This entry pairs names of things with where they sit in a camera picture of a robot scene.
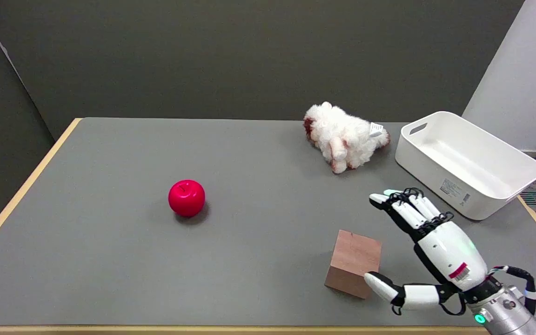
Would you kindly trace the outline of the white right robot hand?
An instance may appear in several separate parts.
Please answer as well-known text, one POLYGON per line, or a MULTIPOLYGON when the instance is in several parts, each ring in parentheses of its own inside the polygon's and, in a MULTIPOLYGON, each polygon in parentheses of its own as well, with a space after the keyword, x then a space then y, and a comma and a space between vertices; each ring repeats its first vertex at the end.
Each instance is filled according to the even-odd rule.
POLYGON ((463 315, 467 303, 474 299, 467 292, 483 285, 489 268, 466 233, 454 223, 451 212, 441 212, 418 188, 403 191, 387 189, 370 194, 369 202, 386 212, 397 227, 413 241, 419 261, 437 280, 437 284, 409 283, 395 285, 387 276, 376 271, 364 274, 364 280, 380 298, 391 304, 394 314, 402 310, 441 307, 459 295, 463 315))

